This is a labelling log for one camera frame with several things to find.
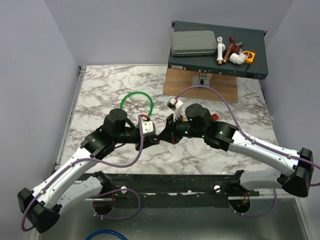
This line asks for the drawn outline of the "white elbow pipe fitting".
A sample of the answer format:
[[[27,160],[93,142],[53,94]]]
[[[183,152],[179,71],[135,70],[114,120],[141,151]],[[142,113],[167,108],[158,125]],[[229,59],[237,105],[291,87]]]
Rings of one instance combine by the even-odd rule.
[[[232,53],[229,57],[229,61],[235,65],[242,65],[247,59],[247,55],[243,54],[242,52],[237,54],[237,53]]]

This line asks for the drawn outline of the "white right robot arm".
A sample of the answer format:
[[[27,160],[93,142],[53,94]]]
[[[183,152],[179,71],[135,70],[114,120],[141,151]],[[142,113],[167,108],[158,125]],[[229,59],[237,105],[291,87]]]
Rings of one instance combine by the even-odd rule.
[[[201,138],[211,148],[242,154],[270,166],[268,170],[241,171],[240,178],[230,183],[234,195],[254,189],[283,189],[296,197],[308,196],[314,171],[311,150],[303,147],[297,151],[256,139],[235,125],[215,121],[210,111],[198,103],[186,108],[186,119],[181,115],[180,100],[173,98],[167,105],[173,114],[167,117],[159,140],[174,145],[183,137]]]

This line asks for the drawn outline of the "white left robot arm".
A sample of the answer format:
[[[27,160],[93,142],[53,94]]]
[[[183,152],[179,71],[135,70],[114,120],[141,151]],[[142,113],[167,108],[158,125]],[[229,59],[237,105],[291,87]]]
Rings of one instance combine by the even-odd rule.
[[[49,230],[60,218],[63,205],[58,201],[65,199],[64,193],[82,174],[96,164],[114,168],[133,166],[146,142],[155,136],[156,126],[147,115],[140,114],[138,124],[133,125],[123,109],[112,109],[103,124],[85,137],[73,157],[38,186],[23,188],[18,193],[18,203],[23,213],[21,229],[24,232],[36,229],[39,233]],[[120,165],[104,161],[118,143],[136,145],[138,154],[132,162]]]

